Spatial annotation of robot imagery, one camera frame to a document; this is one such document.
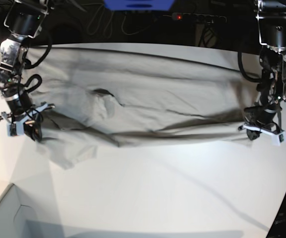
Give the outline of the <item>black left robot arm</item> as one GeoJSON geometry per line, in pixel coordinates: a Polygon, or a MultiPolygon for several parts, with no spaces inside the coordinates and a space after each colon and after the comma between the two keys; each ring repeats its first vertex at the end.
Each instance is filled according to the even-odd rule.
{"type": "Polygon", "coordinates": [[[238,129],[245,130],[250,140],[265,134],[275,145],[281,145],[286,140],[281,115],[281,102],[286,102],[286,0],[257,0],[255,5],[262,47],[261,77],[253,78],[245,72],[242,52],[238,52],[237,58],[242,76],[256,83],[260,97],[253,106],[244,109],[245,121],[238,129]]]}

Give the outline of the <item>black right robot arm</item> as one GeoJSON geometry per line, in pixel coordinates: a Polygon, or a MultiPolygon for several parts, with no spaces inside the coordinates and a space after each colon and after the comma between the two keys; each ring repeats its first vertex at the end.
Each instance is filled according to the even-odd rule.
{"type": "Polygon", "coordinates": [[[42,31],[42,23],[49,14],[50,3],[47,0],[16,0],[4,20],[9,37],[0,45],[0,95],[6,101],[10,112],[2,112],[0,120],[6,121],[7,134],[10,137],[26,135],[33,141],[42,140],[42,112],[54,108],[53,104],[35,105],[29,94],[42,84],[38,74],[22,82],[22,73],[26,69],[37,67],[52,48],[49,38],[44,54],[35,62],[27,59],[30,40],[42,31]]]}

